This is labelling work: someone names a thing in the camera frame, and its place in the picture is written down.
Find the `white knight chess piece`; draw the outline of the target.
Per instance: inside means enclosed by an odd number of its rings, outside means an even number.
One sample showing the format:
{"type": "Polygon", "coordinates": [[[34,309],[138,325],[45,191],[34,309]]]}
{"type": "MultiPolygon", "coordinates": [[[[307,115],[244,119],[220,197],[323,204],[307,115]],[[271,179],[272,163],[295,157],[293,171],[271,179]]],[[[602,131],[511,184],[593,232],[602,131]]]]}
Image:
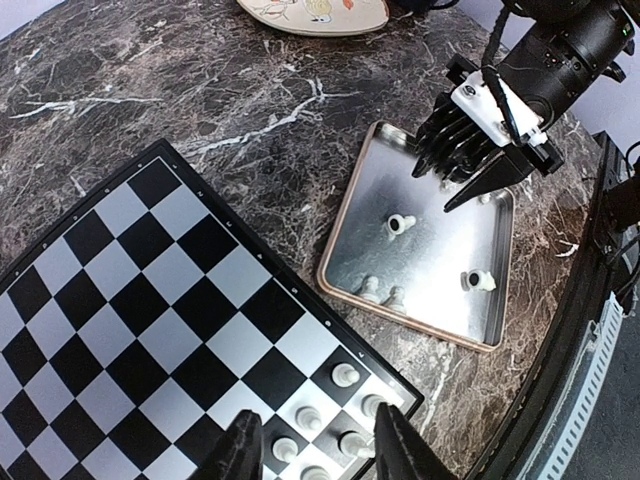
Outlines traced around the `white knight chess piece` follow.
{"type": "Polygon", "coordinates": [[[368,442],[360,433],[349,431],[343,434],[338,441],[341,453],[351,458],[370,459],[375,457],[375,446],[368,442]]]}

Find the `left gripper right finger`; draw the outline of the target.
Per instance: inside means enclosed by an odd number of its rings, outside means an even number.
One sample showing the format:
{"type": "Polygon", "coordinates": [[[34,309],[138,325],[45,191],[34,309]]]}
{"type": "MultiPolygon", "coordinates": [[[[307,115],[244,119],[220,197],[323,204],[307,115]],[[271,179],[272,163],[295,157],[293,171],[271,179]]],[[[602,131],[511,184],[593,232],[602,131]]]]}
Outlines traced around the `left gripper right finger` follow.
{"type": "Polygon", "coordinates": [[[378,479],[457,479],[395,405],[378,405],[374,437],[378,479]]]}

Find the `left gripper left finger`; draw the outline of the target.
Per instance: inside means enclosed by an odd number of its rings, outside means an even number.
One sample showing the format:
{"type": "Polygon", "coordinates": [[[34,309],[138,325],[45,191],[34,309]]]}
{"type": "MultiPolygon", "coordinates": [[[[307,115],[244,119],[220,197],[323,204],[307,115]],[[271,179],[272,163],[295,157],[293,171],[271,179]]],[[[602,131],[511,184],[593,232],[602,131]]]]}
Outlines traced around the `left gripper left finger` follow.
{"type": "Polygon", "coordinates": [[[192,473],[192,480],[263,478],[263,426],[260,416],[241,410],[204,462],[192,473]]]}

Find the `white rook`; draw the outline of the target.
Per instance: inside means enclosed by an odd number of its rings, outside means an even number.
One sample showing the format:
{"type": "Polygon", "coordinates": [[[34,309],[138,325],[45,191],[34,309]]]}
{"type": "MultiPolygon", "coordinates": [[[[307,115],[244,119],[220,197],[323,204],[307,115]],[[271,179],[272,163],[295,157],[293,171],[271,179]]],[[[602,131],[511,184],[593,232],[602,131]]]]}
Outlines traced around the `white rook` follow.
{"type": "Polygon", "coordinates": [[[374,419],[376,417],[378,407],[386,402],[387,400],[379,394],[368,394],[362,398],[360,409],[365,417],[374,419]]]}

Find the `white bishop chess piece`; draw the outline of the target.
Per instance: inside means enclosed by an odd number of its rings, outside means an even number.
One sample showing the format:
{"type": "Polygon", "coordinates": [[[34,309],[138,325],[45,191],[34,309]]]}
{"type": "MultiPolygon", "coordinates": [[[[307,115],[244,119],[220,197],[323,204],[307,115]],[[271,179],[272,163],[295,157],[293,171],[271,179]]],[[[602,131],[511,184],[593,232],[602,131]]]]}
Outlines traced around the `white bishop chess piece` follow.
{"type": "Polygon", "coordinates": [[[300,474],[300,480],[331,480],[332,477],[329,472],[319,466],[312,465],[305,468],[300,474]]]}

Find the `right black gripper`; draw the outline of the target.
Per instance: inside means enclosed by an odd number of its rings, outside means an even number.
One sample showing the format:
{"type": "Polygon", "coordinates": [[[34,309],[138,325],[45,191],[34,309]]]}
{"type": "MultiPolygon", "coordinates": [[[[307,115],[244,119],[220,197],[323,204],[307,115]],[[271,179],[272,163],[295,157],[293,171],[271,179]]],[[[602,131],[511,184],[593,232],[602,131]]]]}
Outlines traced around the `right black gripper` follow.
{"type": "MultiPolygon", "coordinates": [[[[526,103],[540,113],[543,127],[554,121],[559,89],[551,85],[559,64],[550,59],[505,60],[498,71],[505,73],[526,103]]],[[[481,127],[457,106],[450,93],[436,98],[434,110],[416,133],[414,178],[432,172],[445,181],[467,185],[445,205],[447,212],[473,197],[515,185],[533,171],[543,175],[557,171],[564,160],[553,142],[540,146],[498,146],[481,127]]]]}

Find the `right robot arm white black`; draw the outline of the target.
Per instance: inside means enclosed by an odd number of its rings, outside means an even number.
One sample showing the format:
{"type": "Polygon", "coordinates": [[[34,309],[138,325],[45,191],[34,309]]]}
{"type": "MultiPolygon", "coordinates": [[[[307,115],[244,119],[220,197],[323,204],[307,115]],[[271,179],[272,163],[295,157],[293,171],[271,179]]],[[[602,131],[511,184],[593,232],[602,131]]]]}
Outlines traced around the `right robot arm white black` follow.
{"type": "Polygon", "coordinates": [[[461,190],[444,206],[515,185],[564,163],[548,130],[601,76],[622,82],[615,59],[632,55],[636,1],[506,1],[479,64],[455,55],[453,89],[419,127],[413,177],[461,190]]]}

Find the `black grey chessboard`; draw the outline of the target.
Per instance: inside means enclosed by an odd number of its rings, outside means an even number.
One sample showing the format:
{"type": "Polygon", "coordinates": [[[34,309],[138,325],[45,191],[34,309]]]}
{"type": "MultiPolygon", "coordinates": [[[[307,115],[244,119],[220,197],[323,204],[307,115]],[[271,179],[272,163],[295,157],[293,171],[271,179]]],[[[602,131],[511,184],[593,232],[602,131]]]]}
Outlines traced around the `black grey chessboard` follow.
{"type": "Polygon", "coordinates": [[[256,412],[290,464],[357,479],[379,394],[412,415],[423,396],[234,214],[165,140],[91,191],[1,279],[1,475],[185,479],[235,416],[256,412]],[[360,381],[340,388],[340,363],[360,381]],[[304,406],[319,431],[300,428],[304,406]]]}

